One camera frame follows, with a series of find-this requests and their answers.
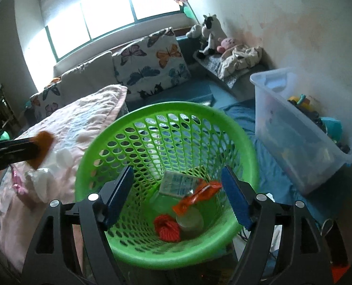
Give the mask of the blue white tissue packet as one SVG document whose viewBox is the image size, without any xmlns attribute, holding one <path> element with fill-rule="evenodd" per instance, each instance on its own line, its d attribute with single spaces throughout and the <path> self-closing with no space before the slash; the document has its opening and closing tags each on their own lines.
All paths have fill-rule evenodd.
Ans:
<svg viewBox="0 0 352 285">
<path fill-rule="evenodd" d="M 174 198 L 192 195 L 200 179 L 195 176 L 173 171 L 165 171 L 159 187 L 159 193 Z"/>
</svg>

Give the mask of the clear plastic bag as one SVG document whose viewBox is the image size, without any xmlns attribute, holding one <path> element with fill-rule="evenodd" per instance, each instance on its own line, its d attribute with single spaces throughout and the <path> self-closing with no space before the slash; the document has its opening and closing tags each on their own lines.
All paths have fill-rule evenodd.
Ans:
<svg viewBox="0 0 352 285">
<path fill-rule="evenodd" d="M 58 182 L 48 168 L 25 172 L 25 187 L 29 196 L 37 203 L 49 203 L 59 193 Z"/>
</svg>

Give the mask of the pink blanket table cover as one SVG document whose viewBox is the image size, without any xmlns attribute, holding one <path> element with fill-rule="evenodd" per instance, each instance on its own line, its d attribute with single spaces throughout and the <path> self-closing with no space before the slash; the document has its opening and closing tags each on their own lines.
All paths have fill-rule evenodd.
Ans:
<svg viewBox="0 0 352 285">
<path fill-rule="evenodd" d="M 11 171 L 1 181 L 0 251 L 12 271 L 21 273 L 47 204 L 54 199 L 62 203 L 75 200 L 76 172 L 81 158 L 93 140 L 118 118 L 126 95 L 126 87 L 108 85 L 62 107 L 22 134 L 27 138 L 47 131 L 54 135 L 54 144 L 40 169 L 34 171 L 25 162 L 14 165 L 29 191 L 32 208 L 16 194 Z"/>
</svg>

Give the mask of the left butterfly cushion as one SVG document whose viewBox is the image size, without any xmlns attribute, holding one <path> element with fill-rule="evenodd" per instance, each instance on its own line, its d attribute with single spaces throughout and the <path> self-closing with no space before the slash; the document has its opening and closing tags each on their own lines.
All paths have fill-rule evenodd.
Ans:
<svg viewBox="0 0 352 285">
<path fill-rule="evenodd" d="M 61 79 L 55 78 L 42 92 L 30 97 L 30 105 L 37 122 L 49 117 L 52 113 L 64 106 L 61 92 Z"/>
</svg>

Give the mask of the butterfly cushion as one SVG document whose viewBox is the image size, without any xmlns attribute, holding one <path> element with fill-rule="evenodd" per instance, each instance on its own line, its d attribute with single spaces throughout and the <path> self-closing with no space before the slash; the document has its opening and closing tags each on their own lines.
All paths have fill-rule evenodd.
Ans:
<svg viewBox="0 0 352 285">
<path fill-rule="evenodd" d="M 130 102 L 144 100 L 191 79 L 171 27 L 138 39 L 112 55 L 115 78 Z"/>
<path fill-rule="evenodd" d="M 37 122 L 49 117 L 52 113 L 64 106 L 61 92 L 61 79 L 55 78 L 42 92 L 30 97 L 30 105 Z"/>
</svg>

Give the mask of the white middle cushion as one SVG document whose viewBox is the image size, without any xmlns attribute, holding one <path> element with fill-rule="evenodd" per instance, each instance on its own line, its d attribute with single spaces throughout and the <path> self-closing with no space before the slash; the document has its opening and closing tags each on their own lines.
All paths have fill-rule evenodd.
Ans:
<svg viewBox="0 0 352 285">
<path fill-rule="evenodd" d="M 117 84 L 111 52 L 105 52 L 63 73 L 59 90 L 64 105 Z"/>
</svg>

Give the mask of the clear plastic cup in basket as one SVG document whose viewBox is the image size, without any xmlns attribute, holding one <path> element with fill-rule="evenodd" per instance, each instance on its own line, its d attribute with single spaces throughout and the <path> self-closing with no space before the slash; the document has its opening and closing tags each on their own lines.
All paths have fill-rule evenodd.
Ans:
<svg viewBox="0 0 352 285">
<path fill-rule="evenodd" d="M 181 235 L 185 239 L 197 237 L 204 228 L 202 214 L 194 207 L 189 208 L 182 216 L 177 216 L 176 221 L 181 229 Z"/>
</svg>

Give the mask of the clear plastic storage bin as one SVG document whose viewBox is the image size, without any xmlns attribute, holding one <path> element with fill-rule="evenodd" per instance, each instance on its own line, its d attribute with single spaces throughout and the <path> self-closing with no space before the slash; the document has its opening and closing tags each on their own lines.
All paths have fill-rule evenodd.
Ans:
<svg viewBox="0 0 352 285">
<path fill-rule="evenodd" d="M 352 164 L 352 106 L 345 106 L 338 91 L 322 82 L 309 85 L 293 68 L 254 73 L 249 80 L 255 87 L 255 135 L 301 194 L 309 194 Z M 319 116 L 341 123 L 339 142 L 349 152 L 289 102 L 301 96 Z"/>
</svg>

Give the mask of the green plastic mesh basket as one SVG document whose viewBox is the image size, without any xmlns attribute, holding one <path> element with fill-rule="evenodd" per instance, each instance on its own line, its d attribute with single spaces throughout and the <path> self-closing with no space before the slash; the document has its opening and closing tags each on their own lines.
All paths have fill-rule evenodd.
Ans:
<svg viewBox="0 0 352 285">
<path fill-rule="evenodd" d="M 240 230 L 220 190 L 193 205 L 202 224 L 165 242 L 155 231 L 157 216 L 173 207 L 201 182 L 220 181 L 225 166 L 256 187 L 256 152 L 246 132 L 220 110 L 191 102 L 149 105 L 113 122 L 89 145 L 77 169 L 76 200 L 98 192 L 133 169 L 133 184 L 119 219 L 106 233 L 116 259 L 155 270 L 208 260 L 231 243 Z"/>
</svg>

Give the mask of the right butterfly cushion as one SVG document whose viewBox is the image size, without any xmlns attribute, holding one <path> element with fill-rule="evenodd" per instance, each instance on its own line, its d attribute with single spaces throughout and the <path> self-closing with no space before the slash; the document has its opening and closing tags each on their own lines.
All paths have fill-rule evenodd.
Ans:
<svg viewBox="0 0 352 285">
<path fill-rule="evenodd" d="M 130 102 L 144 100 L 191 79 L 171 27 L 138 39 L 112 55 L 115 78 Z"/>
</svg>

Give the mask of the crumpled cream cloth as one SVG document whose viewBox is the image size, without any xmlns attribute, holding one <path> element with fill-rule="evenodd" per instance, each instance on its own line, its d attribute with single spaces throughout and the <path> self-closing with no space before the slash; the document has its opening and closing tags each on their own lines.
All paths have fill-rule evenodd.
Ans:
<svg viewBox="0 0 352 285">
<path fill-rule="evenodd" d="M 218 78 L 224 79 L 236 71 L 254 67 L 262 59 L 262 53 L 262 47 L 248 47 L 245 44 L 226 50 L 220 58 Z"/>
</svg>

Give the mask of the white plush toy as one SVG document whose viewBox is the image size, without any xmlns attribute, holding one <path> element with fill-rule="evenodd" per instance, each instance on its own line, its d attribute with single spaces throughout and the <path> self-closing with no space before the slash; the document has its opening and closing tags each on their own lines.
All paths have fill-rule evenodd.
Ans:
<svg viewBox="0 0 352 285">
<path fill-rule="evenodd" d="M 195 24 L 191 29 L 186 33 L 186 37 L 190 39 L 198 39 L 202 34 L 202 26 Z"/>
</svg>

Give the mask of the colourful pinwheel toy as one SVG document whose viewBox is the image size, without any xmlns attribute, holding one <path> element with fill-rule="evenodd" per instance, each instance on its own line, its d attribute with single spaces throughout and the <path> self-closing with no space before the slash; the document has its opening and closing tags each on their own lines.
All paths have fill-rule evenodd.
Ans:
<svg viewBox="0 0 352 285">
<path fill-rule="evenodd" d="M 174 0 L 182 9 L 186 17 L 193 19 L 197 24 L 200 24 L 195 12 L 189 4 L 189 0 Z"/>
</svg>

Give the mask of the pink pig plush toy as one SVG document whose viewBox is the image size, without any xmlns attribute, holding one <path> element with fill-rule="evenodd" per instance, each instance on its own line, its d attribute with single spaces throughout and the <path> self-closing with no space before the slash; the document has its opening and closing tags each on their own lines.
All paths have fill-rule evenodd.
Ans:
<svg viewBox="0 0 352 285">
<path fill-rule="evenodd" d="M 227 38 L 218 38 L 219 45 L 217 46 L 217 52 L 220 54 L 225 53 L 230 48 L 239 44 L 237 39 L 227 37 Z"/>
</svg>

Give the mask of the window with green frame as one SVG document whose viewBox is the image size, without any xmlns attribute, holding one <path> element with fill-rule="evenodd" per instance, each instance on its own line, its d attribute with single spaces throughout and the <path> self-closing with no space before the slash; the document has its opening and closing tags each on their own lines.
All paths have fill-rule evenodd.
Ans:
<svg viewBox="0 0 352 285">
<path fill-rule="evenodd" d="M 174 0 L 39 0 L 39 7 L 57 62 L 109 33 L 181 10 Z"/>
</svg>

